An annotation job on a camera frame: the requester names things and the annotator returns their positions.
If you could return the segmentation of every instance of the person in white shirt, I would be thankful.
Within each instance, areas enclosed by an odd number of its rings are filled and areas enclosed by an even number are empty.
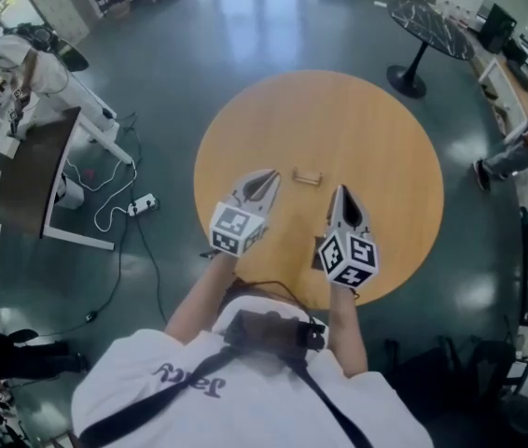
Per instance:
[[[81,107],[82,114],[102,132],[116,127],[112,116],[62,62],[50,53],[35,50],[21,36],[0,37],[0,77],[10,81],[13,90],[21,89],[23,101],[29,102],[33,91],[55,111]]]
[[[311,385],[271,354],[243,354],[202,375],[201,364],[226,345],[225,331],[238,311],[310,319],[290,303],[248,295],[217,316],[236,263],[232,256],[215,256],[164,331],[141,329],[106,350],[73,396],[74,430],[84,446],[432,447],[395,390],[368,371],[354,295],[345,287],[331,286],[325,348],[308,350],[306,360],[314,382],[364,434],[361,442],[353,441],[343,427],[347,422],[340,424]],[[135,417],[125,410],[175,386],[185,389],[139,427],[125,429]],[[103,425],[106,441],[89,434],[96,424]]]

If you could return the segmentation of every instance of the trash bin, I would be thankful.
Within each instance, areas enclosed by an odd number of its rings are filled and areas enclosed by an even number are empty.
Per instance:
[[[84,189],[64,175],[61,176],[55,205],[65,209],[78,209],[84,203]]]

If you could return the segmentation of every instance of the shoe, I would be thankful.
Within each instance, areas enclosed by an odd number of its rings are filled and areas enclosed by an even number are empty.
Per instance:
[[[479,188],[484,192],[490,192],[490,177],[488,177],[486,170],[481,165],[481,160],[474,162],[472,166]]]
[[[90,365],[88,360],[81,354],[76,354],[77,363],[79,364],[80,373],[88,373],[90,371]]]

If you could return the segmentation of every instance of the green floor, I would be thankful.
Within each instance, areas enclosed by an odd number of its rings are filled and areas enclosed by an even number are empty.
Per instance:
[[[469,167],[500,140],[490,107],[471,66],[432,49],[419,68],[428,87],[426,97],[410,100],[393,91],[386,67],[408,64],[419,42],[373,2],[148,2],[121,20],[102,21],[80,46],[91,63],[83,75],[89,86],[121,116],[139,114],[144,158],[135,194],[153,192],[160,199],[159,212],[142,216],[141,222],[160,267],[167,315],[207,263],[198,256],[207,240],[192,182],[209,122],[230,98],[264,77],[327,69],[362,77],[401,101],[429,134],[445,184],[442,225],[423,266],[400,289],[359,308],[372,368],[384,367],[382,342],[387,337],[400,340],[403,357],[408,357],[435,345],[439,334],[457,342],[470,334],[502,339],[504,315],[516,327],[521,227],[515,189],[507,182],[495,185],[489,196],[482,194]],[[121,132],[118,142],[137,154],[132,134]],[[97,146],[78,150],[72,159],[80,170],[95,171],[94,182],[107,177],[115,164]],[[117,180],[129,176],[121,172]],[[81,211],[58,215],[60,224],[100,237],[92,216],[109,190],[87,194]],[[129,194],[118,201],[127,204]],[[118,241],[124,222],[121,214],[115,218],[108,238]],[[95,322],[65,335],[90,361],[117,337],[163,327],[155,274],[135,221],[129,223],[121,283],[112,303]],[[0,306],[7,329],[32,327],[50,333],[83,323],[86,313],[107,299],[117,265],[116,252],[3,231]],[[78,381],[64,375],[17,391],[31,433],[45,439],[67,428]]]

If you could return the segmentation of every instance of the black strap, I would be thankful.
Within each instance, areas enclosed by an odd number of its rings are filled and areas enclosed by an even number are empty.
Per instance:
[[[219,371],[239,354],[240,352],[236,348],[231,346],[224,347],[219,353],[206,358],[183,382],[169,386],[159,393],[137,401],[94,425],[90,425],[81,433],[79,440],[84,448],[101,448],[129,435],[166,409],[174,401],[175,397],[188,386],[206,375]],[[327,394],[314,381],[308,373],[305,360],[282,358],[282,361],[320,397],[355,448],[372,448],[366,435],[335,406],[327,397]]]

